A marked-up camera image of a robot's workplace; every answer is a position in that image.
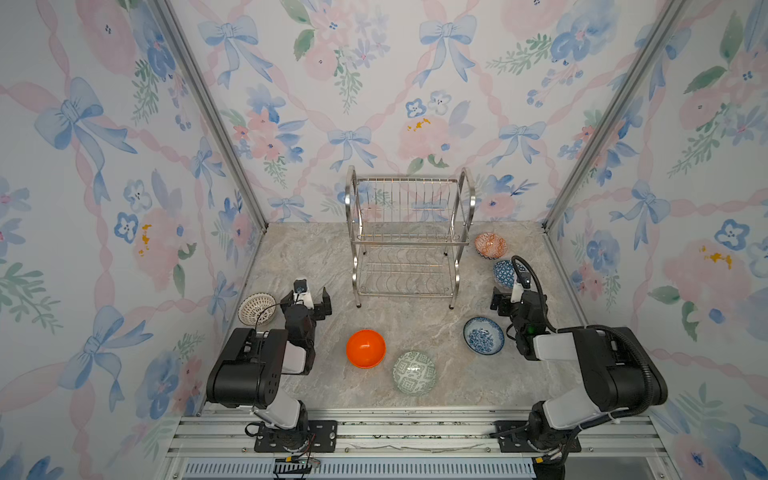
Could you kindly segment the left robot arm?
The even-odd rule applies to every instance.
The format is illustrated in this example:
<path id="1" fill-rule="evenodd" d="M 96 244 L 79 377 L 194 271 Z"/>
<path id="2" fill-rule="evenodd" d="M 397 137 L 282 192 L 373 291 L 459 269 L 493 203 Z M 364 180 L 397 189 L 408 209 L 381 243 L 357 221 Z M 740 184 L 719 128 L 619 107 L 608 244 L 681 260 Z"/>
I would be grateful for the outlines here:
<path id="1" fill-rule="evenodd" d="M 253 325 L 229 336 L 206 384 L 206 400 L 227 408 L 250 406 L 263 425 L 279 433 L 307 433 L 303 402 L 280 387 L 284 376 L 306 376 L 316 358 L 317 323 L 332 314 L 326 289 L 314 301 L 298 279 L 281 300 L 256 294 L 241 305 Z"/>

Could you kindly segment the green patterned ceramic bowl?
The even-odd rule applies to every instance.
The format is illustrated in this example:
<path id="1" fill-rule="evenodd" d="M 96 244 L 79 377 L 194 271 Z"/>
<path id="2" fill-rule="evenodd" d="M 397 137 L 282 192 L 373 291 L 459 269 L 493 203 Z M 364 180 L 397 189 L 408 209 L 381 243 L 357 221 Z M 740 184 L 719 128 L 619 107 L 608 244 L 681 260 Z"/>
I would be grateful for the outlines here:
<path id="1" fill-rule="evenodd" d="M 437 382 L 435 362 L 420 351 L 403 353 L 396 360 L 392 374 L 397 389 L 409 396 L 426 395 Z"/>

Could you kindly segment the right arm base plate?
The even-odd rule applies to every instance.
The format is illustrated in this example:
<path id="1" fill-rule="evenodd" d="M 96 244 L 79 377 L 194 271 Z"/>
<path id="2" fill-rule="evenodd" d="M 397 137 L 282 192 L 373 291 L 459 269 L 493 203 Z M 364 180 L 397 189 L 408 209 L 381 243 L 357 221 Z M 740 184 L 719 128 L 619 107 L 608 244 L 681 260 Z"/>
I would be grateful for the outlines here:
<path id="1" fill-rule="evenodd" d="M 493 426 L 489 436 L 498 441 L 502 453 L 557 453 L 567 438 L 567 431 L 531 426 L 522 420 L 497 420 Z"/>

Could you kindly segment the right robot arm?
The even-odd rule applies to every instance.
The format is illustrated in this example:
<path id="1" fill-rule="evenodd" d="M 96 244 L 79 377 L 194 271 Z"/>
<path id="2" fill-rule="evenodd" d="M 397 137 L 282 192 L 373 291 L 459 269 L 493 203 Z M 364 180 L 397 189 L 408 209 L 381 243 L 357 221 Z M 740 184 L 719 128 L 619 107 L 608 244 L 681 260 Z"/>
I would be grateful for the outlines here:
<path id="1" fill-rule="evenodd" d="M 667 401 L 667 383 L 631 329 L 601 325 L 553 329 L 546 300 L 540 292 L 524 289 L 515 299 L 495 288 L 490 308 L 510 320 L 509 338 L 525 360 L 572 361 L 582 383 L 534 404 L 523 423 L 496 423 L 493 438 L 534 451 L 563 452 L 584 430 L 642 414 Z"/>

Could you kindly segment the orange plastic bowl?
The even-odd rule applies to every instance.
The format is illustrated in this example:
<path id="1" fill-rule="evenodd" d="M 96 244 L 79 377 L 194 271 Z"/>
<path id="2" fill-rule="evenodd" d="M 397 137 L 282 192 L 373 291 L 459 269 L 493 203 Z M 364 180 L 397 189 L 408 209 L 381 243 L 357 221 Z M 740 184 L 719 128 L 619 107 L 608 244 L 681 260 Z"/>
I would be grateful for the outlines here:
<path id="1" fill-rule="evenodd" d="M 378 366 L 386 356 L 386 342 L 381 334 L 365 329 L 354 333 L 346 344 L 346 357 L 355 367 L 371 369 Z"/>

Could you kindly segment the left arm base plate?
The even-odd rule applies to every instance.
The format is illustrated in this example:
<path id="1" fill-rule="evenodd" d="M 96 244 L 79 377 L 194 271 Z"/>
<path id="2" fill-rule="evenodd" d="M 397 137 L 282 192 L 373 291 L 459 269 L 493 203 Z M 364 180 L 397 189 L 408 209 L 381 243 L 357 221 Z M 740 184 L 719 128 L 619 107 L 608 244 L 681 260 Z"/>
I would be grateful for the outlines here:
<path id="1" fill-rule="evenodd" d="M 254 439 L 253 450 L 256 453 L 333 453 L 338 438 L 338 422 L 300 420 L 293 429 L 270 428 L 264 423 L 253 423 L 246 427 L 246 434 Z"/>

